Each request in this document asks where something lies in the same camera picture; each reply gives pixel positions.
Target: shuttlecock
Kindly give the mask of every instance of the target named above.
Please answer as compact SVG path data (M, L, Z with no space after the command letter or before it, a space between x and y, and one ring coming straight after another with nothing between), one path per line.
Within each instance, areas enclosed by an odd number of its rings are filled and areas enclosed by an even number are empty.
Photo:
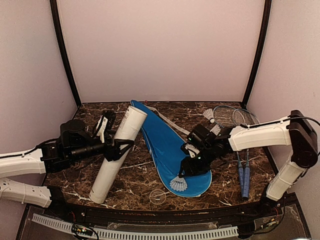
M210 132L213 132L215 135L218 135L221 131L221 128L218 125L215 125Z
M215 119L214 119L214 111L212 110L212 108L209 108L207 110L205 110L202 115L207 118L210 123L214 123L215 122Z
M170 187L178 192L183 192L188 188L187 182L183 177L176 176L170 182Z

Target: vent slot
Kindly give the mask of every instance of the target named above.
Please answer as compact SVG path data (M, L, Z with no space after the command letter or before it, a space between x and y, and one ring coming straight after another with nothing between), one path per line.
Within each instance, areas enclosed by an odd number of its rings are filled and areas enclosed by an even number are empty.
M32 221L63 233L72 234L71 229L73 224L71 222L57 220L40 214L33 214ZM238 236L238 228L236 226L223 229L181 233L125 232L98 227L95 227L94 230L101 240L216 240ZM91 239L97 239L95 234L91 236Z

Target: white cylinder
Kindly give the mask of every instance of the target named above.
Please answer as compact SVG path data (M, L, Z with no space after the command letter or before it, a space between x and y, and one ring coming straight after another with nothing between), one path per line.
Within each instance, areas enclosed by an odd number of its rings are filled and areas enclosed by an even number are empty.
M118 130L114 135L114 139L134 141L146 117L147 114L144 111L141 111L134 106L129 106ZM119 160L116 161L107 161L106 159L103 160L89 195L93 202L102 204L106 200L108 192L114 183L116 176L128 155L128 152L129 151L127 151Z

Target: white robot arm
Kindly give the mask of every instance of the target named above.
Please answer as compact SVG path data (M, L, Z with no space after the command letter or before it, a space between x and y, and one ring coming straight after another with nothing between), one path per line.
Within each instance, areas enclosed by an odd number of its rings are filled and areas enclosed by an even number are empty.
M179 176L195 176L210 169L210 163L226 153L275 145L292 146L293 155L268 185L266 196L281 199L285 191L318 161L317 133L298 110L273 122L221 129L218 135L198 124L188 135L188 143L199 150L195 157L181 161Z
M29 203L47 208L54 199L63 198L57 187L33 186L6 177L23 174L56 173L81 159L104 155L108 161L120 159L133 145L132 140L113 139L109 134L116 114L103 113L93 136L81 120L60 126L60 137L45 141L28 151L0 154L0 199Z

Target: racket handle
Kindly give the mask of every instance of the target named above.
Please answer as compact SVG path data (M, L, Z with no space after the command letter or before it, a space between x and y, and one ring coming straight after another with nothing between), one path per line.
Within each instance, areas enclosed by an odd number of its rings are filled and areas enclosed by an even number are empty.
M239 167L238 173L239 173L241 195L243 196L244 195L244 169L242 167Z
M242 193L242 197L246 200L249 199L249 191L250 191L250 168L246 166L244 168L243 193Z

